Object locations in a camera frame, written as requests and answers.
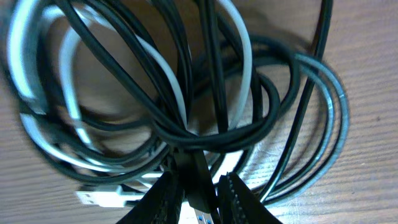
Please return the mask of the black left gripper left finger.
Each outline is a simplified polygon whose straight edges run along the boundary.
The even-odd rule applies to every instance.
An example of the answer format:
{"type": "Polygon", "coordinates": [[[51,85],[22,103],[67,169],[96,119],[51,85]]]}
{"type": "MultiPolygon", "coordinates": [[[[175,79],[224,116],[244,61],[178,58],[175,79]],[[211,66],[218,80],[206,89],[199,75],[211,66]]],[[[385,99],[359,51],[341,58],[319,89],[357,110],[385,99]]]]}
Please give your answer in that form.
{"type": "Polygon", "coordinates": [[[177,224],[184,197],[178,177],[165,172],[117,224],[177,224]]]}

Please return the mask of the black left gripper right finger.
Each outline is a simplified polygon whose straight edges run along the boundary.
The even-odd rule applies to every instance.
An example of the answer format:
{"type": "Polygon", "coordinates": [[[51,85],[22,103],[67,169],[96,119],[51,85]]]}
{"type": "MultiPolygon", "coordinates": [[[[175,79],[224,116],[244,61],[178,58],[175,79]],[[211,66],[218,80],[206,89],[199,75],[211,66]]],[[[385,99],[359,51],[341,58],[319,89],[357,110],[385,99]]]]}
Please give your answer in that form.
{"type": "Polygon", "coordinates": [[[282,224],[236,173],[220,177],[217,193],[223,224],[282,224]]]}

